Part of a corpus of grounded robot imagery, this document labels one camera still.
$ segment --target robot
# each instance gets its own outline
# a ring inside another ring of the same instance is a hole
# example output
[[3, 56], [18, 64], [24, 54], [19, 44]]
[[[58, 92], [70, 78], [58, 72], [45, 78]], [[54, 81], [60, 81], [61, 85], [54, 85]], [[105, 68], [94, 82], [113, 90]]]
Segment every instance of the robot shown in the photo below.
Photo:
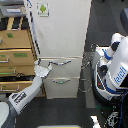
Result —
[[111, 46], [96, 47], [92, 61], [95, 96], [107, 104], [117, 104], [128, 90], [128, 37], [115, 33]]
[[12, 93], [9, 101], [0, 102], [0, 128], [14, 128], [16, 124], [16, 116], [19, 115], [28, 103], [37, 95], [42, 86], [43, 80], [52, 70], [51, 64], [47, 68], [38, 64], [40, 60], [35, 61], [35, 74], [31, 86], [25, 88], [21, 92]]

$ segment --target black base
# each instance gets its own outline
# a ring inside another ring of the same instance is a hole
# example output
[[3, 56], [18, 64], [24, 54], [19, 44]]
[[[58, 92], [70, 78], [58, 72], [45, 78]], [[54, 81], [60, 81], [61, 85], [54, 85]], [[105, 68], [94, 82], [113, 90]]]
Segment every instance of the black base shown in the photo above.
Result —
[[101, 96], [99, 94], [99, 92], [97, 91], [96, 86], [95, 86], [94, 70], [93, 69], [91, 69], [91, 78], [92, 78], [93, 93], [94, 93], [95, 98], [99, 101], [99, 103], [101, 103], [102, 105], [105, 105], [105, 106], [116, 106], [119, 103], [119, 100], [108, 101], [103, 96]]

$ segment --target drawer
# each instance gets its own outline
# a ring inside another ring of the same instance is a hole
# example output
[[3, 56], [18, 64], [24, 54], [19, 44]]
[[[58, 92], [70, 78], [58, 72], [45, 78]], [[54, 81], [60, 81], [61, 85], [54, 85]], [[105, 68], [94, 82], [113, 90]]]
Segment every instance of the drawer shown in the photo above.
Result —
[[31, 48], [27, 30], [0, 31], [0, 49], [5, 48]]
[[0, 0], [0, 5], [24, 4], [23, 0]]
[[[16, 5], [16, 3], [13, 6], [10, 5], [10, 6], [1, 6], [0, 7], [0, 9], [1, 9], [2, 14], [3, 14], [4, 17], [20, 17], [20, 16], [26, 16], [26, 12], [25, 11], [21, 11], [23, 8], [24, 8], [24, 5]], [[8, 12], [8, 9], [14, 9], [15, 11], [20, 11], [20, 12]]]
[[45, 79], [44, 87], [47, 99], [76, 98], [79, 78]]
[[19, 92], [30, 86], [33, 81], [0, 82], [0, 93]]
[[42, 59], [40, 65], [47, 67], [51, 63], [52, 71], [48, 78], [56, 77], [79, 77], [82, 65], [82, 59]]
[[16, 76], [16, 75], [35, 75], [34, 65], [32, 66], [14, 66], [0, 67], [0, 76]]
[[0, 66], [34, 65], [31, 49], [0, 50]]

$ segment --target white panel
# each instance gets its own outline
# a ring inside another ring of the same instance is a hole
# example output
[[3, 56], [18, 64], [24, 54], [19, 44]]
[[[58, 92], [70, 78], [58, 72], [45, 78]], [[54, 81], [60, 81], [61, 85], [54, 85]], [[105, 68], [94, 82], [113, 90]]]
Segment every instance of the white panel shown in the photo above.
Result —
[[70, 81], [63, 84], [55, 83], [52, 80], [55, 79], [44, 80], [44, 87], [45, 87], [47, 99], [77, 97], [79, 79], [72, 78], [70, 79]]
[[48, 78], [61, 78], [61, 77], [80, 77], [82, 59], [44, 59], [41, 61], [41, 66], [47, 67], [51, 63], [52, 71], [49, 73]]
[[[30, 0], [38, 57], [82, 56], [89, 21], [91, 0]], [[40, 17], [37, 2], [47, 2], [49, 17]]]

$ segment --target refrigerator door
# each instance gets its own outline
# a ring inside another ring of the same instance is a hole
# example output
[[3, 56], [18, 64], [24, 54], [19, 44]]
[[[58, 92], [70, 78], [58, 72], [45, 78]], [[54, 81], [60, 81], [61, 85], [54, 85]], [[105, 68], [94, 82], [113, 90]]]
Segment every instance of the refrigerator door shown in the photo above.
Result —
[[[40, 49], [38, 57], [82, 56], [91, 0], [30, 0], [29, 3], [24, 0], [24, 4], [31, 30], [30, 11], [33, 17], [33, 40], [36, 37]], [[48, 15], [41, 16], [41, 10]]]
[[81, 58], [42, 59], [40, 65], [48, 67], [49, 63], [51, 63], [52, 71], [49, 73], [48, 78], [80, 77]]

